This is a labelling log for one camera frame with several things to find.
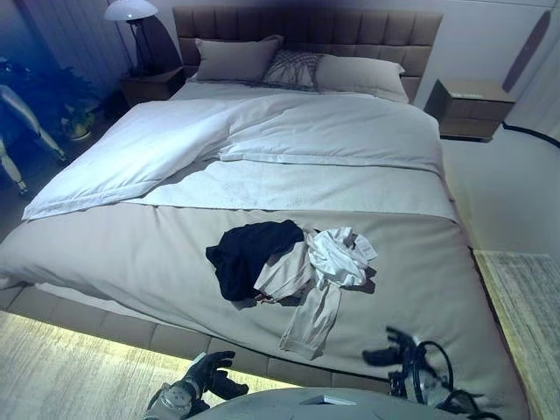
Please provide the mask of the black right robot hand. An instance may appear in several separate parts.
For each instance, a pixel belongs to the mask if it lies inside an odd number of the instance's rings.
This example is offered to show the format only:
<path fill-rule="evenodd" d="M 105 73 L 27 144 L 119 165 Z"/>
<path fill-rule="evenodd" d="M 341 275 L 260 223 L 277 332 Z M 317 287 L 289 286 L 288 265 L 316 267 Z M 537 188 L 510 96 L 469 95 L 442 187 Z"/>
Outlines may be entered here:
<path fill-rule="evenodd" d="M 415 351 L 419 342 L 394 327 L 387 326 L 386 333 L 391 346 L 385 349 L 363 350 L 362 359 L 373 367 L 401 367 L 400 371 L 389 373 L 389 378 L 406 379 L 411 371 Z"/>

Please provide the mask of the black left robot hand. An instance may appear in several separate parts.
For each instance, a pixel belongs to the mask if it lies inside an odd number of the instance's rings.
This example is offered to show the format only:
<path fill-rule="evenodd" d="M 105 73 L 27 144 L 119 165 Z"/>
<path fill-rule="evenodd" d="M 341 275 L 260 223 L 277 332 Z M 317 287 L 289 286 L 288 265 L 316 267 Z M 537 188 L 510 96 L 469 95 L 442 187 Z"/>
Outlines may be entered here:
<path fill-rule="evenodd" d="M 228 378 L 226 368 L 232 367 L 234 358 L 234 351 L 220 351 L 197 357 L 181 380 L 182 387 L 196 400 L 207 391 L 224 400 L 245 396 L 249 392 L 249 386 Z"/>

